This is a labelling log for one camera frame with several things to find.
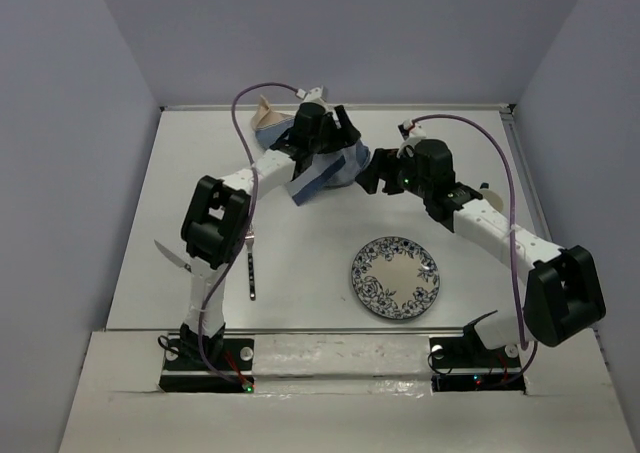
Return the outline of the blue patchwork cloth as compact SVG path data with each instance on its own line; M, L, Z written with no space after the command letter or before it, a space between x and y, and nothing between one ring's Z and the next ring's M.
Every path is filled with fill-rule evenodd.
M256 113L251 119L255 138L264 150L272 147L276 140L294 123L290 114L276 111L261 95ZM300 179L296 178L285 188L297 206L309 202L323 189L342 188L352 184L356 176L369 164L370 149L358 140L339 151L317 154L311 166Z

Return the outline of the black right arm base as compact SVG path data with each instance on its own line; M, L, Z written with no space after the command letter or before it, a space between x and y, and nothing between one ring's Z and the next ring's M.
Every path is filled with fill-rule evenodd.
M505 348L487 349L475 326L496 310L465 325L461 336L430 339L427 365L435 393L526 391L518 348L510 357Z

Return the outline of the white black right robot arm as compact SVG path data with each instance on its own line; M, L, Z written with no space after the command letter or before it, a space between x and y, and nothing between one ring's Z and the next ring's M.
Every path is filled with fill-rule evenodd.
M457 181L443 141L378 148L356 181L368 194L417 196L434 221L510 270L514 303L467 325L460 352L468 363L482 365L508 345L537 341L556 347L605 316L591 253L581 246L558 246L511 223L480 192Z

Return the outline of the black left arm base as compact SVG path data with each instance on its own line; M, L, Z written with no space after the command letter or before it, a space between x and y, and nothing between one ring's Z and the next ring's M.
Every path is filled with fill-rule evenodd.
M251 394L255 391L255 340L198 335L187 325L178 332L159 335L163 350L158 387L165 393Z

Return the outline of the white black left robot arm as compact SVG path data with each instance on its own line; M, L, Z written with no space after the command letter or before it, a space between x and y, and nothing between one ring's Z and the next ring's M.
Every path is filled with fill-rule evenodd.
M201 368L220 359L224 283L258 200L284 187L296 205L304 205L323 190L353 183L370 159L342 105L306 101L294 115L285 115L262 103L251 127L262 155L223 178L203 176L180 230L190 257L187 269L192 283L179 334L187 343L187 356Z

